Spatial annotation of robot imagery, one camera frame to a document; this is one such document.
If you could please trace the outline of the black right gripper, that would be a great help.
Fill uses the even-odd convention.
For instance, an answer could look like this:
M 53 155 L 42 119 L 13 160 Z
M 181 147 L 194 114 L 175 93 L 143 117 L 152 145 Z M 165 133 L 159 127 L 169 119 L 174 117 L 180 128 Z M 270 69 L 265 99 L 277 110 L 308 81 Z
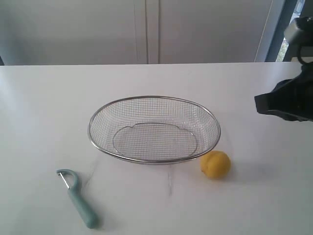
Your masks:
M 267 94 L 254 97 L 256 110 L 286 121 L 313 120 L 313 67 L 303 65 L 301 73 L 279 82 Z

